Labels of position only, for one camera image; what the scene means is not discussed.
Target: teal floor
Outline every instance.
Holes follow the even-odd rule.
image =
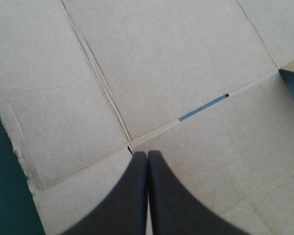
[[[44,235],[26,177],[0,121],[0,235]]]

